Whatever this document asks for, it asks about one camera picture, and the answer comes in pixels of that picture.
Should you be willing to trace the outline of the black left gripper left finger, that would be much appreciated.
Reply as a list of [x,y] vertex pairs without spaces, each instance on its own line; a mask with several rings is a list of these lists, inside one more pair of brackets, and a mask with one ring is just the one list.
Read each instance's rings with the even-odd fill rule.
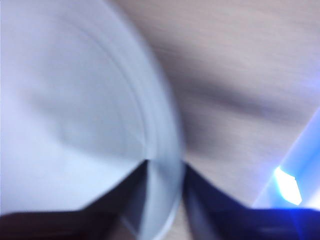
[[72,211],[14,212],[1,216],[2,240],[102,240],[110,235],[136,194],[146,190],[144,160],[112,190]]

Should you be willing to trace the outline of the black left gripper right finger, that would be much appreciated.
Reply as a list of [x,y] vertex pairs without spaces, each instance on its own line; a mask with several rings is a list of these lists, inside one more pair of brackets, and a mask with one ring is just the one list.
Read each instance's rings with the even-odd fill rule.
[[320,212],[308,208],[248,208],[189,164],[184,205],[195,240],[318,240]]

